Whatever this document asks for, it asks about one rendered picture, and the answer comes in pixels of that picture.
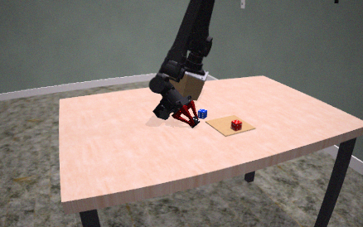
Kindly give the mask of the tan flat mat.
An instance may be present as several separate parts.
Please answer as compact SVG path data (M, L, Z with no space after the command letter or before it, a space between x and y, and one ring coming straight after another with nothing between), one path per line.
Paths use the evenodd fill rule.
M231 121L234 121L234 120L237 120L237 119L240 122L242 122L242 129L239 130L239 131L235 131L232 128L230 128ZM249 123L246 123L244 120L242 120L241 118L238 118L235 115L231 115L231 116L227 116L227 117L223 117L223 118L216 118L216 119L212 119L212 120L207 120L205 122L207 124L209 124L211 127L213 127L215 130L217 130L219 133L224 135L225 137L235 135L237 133L243 133L243 132L247 132L247 131L256 129L254 126L250 125Z

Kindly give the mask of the blue die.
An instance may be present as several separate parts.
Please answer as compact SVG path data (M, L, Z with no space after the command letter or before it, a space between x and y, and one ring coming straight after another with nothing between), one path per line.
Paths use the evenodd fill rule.
M200 109L197 114L198 118L205 119L207 117L207 110L206 109Z

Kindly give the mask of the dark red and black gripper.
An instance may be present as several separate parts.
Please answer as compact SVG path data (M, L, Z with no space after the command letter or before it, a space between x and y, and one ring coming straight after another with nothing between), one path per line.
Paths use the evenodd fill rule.
M164 94L164 95L173 104L173 106L167 111L167 114L170 114L173 112L172 117L174 119L180 120L184 123L187 123L187 124L193 126L195 123L192 119L192 116L190 115L189 108L192 109L194 116L197 117L197 113L196 113L195 103L191 99L192 97L190 95L187 95L186 97L183 98L182 95L177 91L177 89L175 87L173 89L168 90L168 93L169 94ZM175 103L175 102L177 102L177 103ZM186 119L182 118L181 114L188 117L190 122L187 121Z

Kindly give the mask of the red die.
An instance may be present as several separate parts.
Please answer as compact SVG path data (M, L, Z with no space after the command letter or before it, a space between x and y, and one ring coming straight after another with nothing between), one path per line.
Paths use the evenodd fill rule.
M240 122L238 119L231 121L231 128L235 131L239 131L242 129L242 122Z

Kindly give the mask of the black die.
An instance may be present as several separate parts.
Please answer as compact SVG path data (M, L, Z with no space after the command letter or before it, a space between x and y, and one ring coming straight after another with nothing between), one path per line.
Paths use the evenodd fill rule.
M196 116L192 117L192 119L195 124L193 126L191 126L191 125L190 126L191 126L191 128L194 128L200 122L200 120Z

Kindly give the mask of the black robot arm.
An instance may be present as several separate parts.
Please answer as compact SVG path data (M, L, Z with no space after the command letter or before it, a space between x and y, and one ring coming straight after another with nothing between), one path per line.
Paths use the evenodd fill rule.
M168 90L174 88L169 80L179 83L185 72L205 76L201 62L203 57L208 56L212 46L213 37L209 36L209 25L214 3L215 0L190 0L177 37L159 72L149 82L149 89L153 93L164 96L153 110L158 118L166 120L170 117L167 111L173 104L164 95L169 94ZM188 58L187 50L191 51ZM160 75L161 73L172 78Z

